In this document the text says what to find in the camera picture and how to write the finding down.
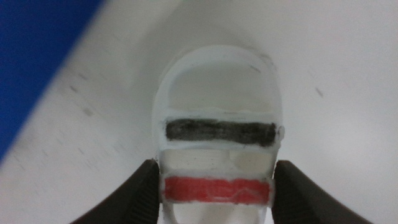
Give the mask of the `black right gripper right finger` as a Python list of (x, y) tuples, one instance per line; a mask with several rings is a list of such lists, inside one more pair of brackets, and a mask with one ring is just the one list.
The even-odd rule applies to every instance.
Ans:
[(369, 223), (326, 193), (290, 161), (277, 162), (274, 180), (274, 223)]

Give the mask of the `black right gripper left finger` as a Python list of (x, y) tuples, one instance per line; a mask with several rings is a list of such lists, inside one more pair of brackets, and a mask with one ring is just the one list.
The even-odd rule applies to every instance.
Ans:
[(159, 166), (148, 159), (127, 181), (74, 224), (157, 224), (159, 218)]

